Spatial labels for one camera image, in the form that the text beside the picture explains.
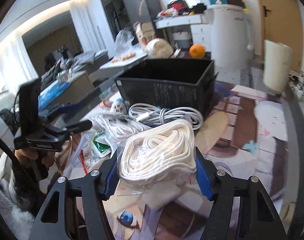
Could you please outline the person's left hand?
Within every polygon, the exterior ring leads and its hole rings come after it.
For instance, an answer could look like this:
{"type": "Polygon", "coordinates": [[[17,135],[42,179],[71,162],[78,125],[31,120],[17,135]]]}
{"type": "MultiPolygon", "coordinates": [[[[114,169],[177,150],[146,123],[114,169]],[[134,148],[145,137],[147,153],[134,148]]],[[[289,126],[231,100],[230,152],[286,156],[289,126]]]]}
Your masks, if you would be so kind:
{"type": "MultiPolygon", "coordinates": [[[[16,158],[19,160],[21,165],[26,165],[29,160],[37,160],[38,152],[32,148],[24,148],[15,150],[14,152],[16,158]]],[[[55,152],[47,152],[47,154],[42,158],[42,163],[50,168],[55,162],[55,152]]]]}

